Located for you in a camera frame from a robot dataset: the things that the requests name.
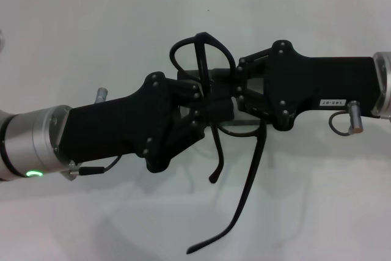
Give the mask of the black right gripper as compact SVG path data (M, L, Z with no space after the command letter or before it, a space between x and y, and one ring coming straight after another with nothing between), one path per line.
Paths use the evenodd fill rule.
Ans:
M344 111L358 101L364 117L381 96L375 62L371 57L305 57L288 40L271 49L239 58L219 50L227 68L210 70L213 83L264 87L254 90L213 92L213 121L272 121L277 130L290 130L300 113L311 110Z

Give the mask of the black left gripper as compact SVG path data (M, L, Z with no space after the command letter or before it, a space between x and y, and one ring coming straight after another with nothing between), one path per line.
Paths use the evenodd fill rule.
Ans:
M232 101L199 101L200 83L148 75L132 95L70 110L59 148L76 164L134 153L150 172L165 170L171 159L205 137L205 128L233 120ZM182 115L181 106L189 112Z

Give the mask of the black thin-framed glasses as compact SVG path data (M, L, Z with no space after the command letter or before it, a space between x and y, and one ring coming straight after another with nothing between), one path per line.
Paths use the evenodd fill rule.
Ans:
M170 51L169 51L169 58L172 63L172 65L177 69L179 73L185 74L185 70L181 67L181 65L178 63L175 57L175 53L183 46L193 44L194 49L195 49L195 55L197 59L197 66L198 66L198 71L199 71L199 76L193 77L191 76L190 78L199 81L202 86L208 86L211 87L211 81L210 81L210 76L208 73L208 64L207 64L207 58L206 58L206 52L205 52L205 45L212 46L216 49L218 49L223 55L226 57L228 64L229 64L229 70L228 70L228 84L229 86L233 86L235 82L235 73L236 73L236 66L235 66L235 61L233 59L232 54L230 51L216 38L214 38L212 35L202 32L198 33L193 37L189 37L183 40L180 40L176 44L174 44ZM219 137L219 132L222 131L223 133L233 136L236 138L248 138L248 137L255 137L257 139L255 149L254 149L254 154L252 156L252 160L250 163L250 168L249 172L244 184L244 188L241 194L241 197L238 202L238 206L235 210L235 213L233 215L232 220L230 221L229 225L219 234L205 240L201 241L200 243L194 244L190 246L187 250L186 253L187 255L193 254L211 244L214 242L220 240L224 236L226 236L235 226L235 224L238 222L239 217L241 216L245 204L247 202L247 199L249 197L251 188L253 186L255 176L257 174L261 157L264 151L265 147L265 142L267 138L267 126L266 122L261 119L259 126L256 130L250 132L249 134L239 134L239 133L230 133L226 131L224 128L221 127L220 124L212 124L211 125L211 130L213 134L213 139L214 143L217 148L217 153L219 157L219 164L216 168L216 170L210 175L209 180L210 182L216 181L222 171L222 168L224 167L224 153L222 151L222 146L221 146L221 140Z

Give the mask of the left gripper silver connector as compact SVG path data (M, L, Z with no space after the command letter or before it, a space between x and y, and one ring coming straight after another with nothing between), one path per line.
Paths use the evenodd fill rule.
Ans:
M97 94L95 97L95 104L105 102L108 96L108 90L104 87L100 87L97 90Z

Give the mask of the gripper silver connector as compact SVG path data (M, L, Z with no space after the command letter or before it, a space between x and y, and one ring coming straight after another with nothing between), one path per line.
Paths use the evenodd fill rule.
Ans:
M105 102L108 96L108 90L104 87L100 87L97 90L97 94L95 97L95 104Z
M360 103L358 101L350 101L348 103L348 114L350 118L350 128L348 133L359 134L363 132L363 125L361 119Z

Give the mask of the right gripper silver connector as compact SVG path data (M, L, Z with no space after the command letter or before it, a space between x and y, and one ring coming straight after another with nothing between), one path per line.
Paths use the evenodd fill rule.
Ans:
M358 101L350 101L348 103L348 114L350 118L350 128L348 133L359 134L363 132L363 125L361 119L360 103Z

